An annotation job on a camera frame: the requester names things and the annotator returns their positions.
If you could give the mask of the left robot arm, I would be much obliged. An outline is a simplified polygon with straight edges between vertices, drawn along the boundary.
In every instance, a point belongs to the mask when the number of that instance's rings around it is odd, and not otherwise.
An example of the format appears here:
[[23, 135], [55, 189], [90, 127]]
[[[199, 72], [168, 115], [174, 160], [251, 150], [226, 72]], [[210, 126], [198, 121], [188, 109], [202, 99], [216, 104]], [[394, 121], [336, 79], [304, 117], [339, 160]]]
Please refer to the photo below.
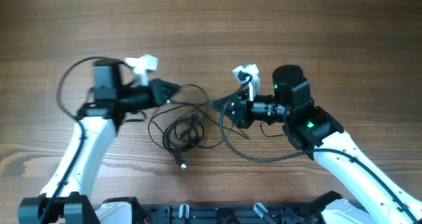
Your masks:
[[126, 114], [161, 107], [180, 85], [149, 80], [157, 58], [144, 55], [124, 61], [92, 57], [93, 101], [82, 104], [73, 137], [61, 162], [39, 196], [24, 198], [17, 211], [19, 223], [151, 223], [135, 197], [110, 198], [94, 209], [90, 197], [107, 149], [117, 137]]

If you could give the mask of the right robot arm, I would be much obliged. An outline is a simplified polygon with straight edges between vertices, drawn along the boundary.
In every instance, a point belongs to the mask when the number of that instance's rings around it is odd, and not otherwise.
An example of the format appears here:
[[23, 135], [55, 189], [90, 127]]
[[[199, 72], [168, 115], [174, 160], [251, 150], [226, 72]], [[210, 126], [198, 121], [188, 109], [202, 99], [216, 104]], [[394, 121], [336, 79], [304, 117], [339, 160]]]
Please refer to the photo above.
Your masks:
[[272, 73], [273, 95], [260, 92], [256, 65], [233, 70], [240, 87], [212, 107], [237, 128], [255, 121], [282, 123], [296, 156], [307, 155], [331, 172], [357, 199], [355, 207], [341, 194], [327, 192], [309, 204], [309, 223], [420, 223], [421, 202], [396, 185], [356, 145], [344, 127], [316, 106], [309, 81], [298, 65]]

